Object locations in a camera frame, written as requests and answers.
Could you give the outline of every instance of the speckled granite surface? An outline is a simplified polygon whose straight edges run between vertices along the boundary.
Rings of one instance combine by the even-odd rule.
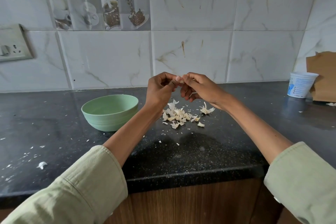
[[[288,82],[222,87],[336,167],[336,108],[288,97]],[[106,141],[112,133],[92,128],[80,109],[96,97],[123,93],[136,96],[139,107],[145,103],[146,88],[0,94],[0,139],[5,138],[0,140],[0,208],[16,206],[47,187],[92,146]],[[178,92],[173,98],[192,114],[203,105],[184,101]],[[200,121],[204,128],[188,122],[175,130],[161,120],[153,125],[123,167],[129,193],[265,175],[267,162],[227,113],[216,109]],[[36,168],[41,161],[48,163],[44,170]]]

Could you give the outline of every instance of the brown paper bag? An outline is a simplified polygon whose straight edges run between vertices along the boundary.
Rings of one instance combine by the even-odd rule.
[[[313,100],[336,102],[336,52],[316,52],[306,63],[307,72],[319,74],[310,89]]]

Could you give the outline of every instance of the light green sleeve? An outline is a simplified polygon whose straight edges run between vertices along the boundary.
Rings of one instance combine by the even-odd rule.
[[[302,223],[336,223],[336,170],[304,142],[275,158],[264,183]]]
[[[100,224],[127,194],[123,171],[113,154],[104,146],[94,146],[2,224]]]

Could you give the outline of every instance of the electrical outlet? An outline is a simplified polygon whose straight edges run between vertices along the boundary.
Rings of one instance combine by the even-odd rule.
[[[0,26],[0,62],[32,59],[19,24]]]

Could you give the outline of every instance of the green bowl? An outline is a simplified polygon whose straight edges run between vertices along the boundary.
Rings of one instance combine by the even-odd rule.
[[[139,100],[130,95],[95,98],[82,106],[87,122],[100,131],[117,131],[138,112]]]

